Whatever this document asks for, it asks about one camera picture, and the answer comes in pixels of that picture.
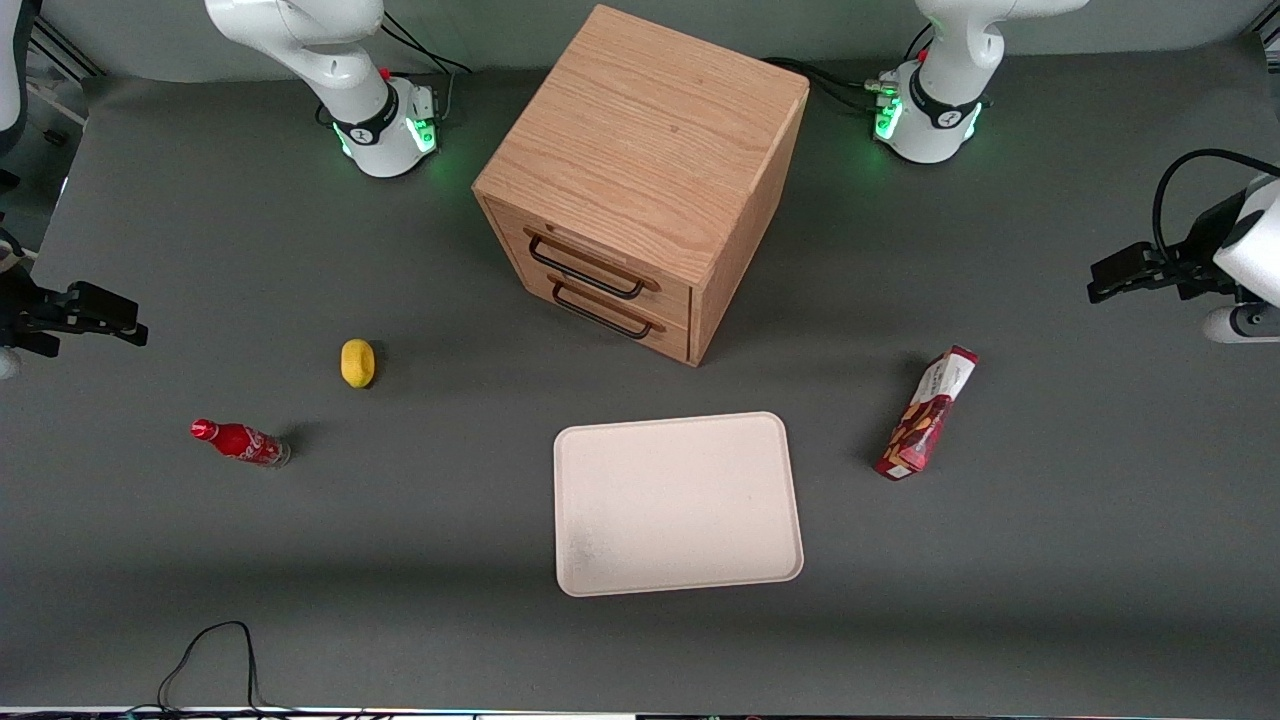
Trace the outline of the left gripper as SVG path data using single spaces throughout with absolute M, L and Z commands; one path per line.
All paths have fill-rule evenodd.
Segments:
M 1202 211 L 1187 237 L 1170 247 L 1180 275 L 1164 272 L 1164 255 L 1152 243 L 1133 243 L 1092 265 L 1088 300 L 1101 304 L 1120 293 L 1161 290 L 1176 284 L 1181 301 L 1216 293 L 1235 297 L 1236 282 L 1221 270 L 1215 254 L 1236 224 L 1245 201 L 1240 190 Z

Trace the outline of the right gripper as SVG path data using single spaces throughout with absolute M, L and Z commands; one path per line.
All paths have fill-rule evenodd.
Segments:
M 64 329 L 68 315 L 74 315 L 72 334 L 109 336 L 145 347 L 148 328 L 137 323 L 138 309 L 137 302 L 90 282 L 74 282 L 63 291 L 40 287 L 24 266 L 14 265 L 1 273 L 1 346 L 58 357 L 61 341 L 52 332 Z

